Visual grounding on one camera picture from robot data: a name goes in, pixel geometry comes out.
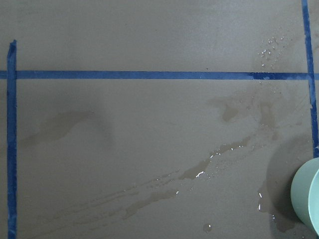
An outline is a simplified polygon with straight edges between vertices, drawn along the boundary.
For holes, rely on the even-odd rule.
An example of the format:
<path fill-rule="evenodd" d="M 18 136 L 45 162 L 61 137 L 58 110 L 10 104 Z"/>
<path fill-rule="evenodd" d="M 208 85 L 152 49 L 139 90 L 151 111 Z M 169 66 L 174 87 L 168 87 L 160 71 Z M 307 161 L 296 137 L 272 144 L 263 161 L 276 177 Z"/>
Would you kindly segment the light green bowl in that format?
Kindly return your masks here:
<path fill-rule="evenodd" d="M 316 234 L 319 233 L 319 159 L 304 163 L 291 184 L 291 202 L 297 217 Z"/>

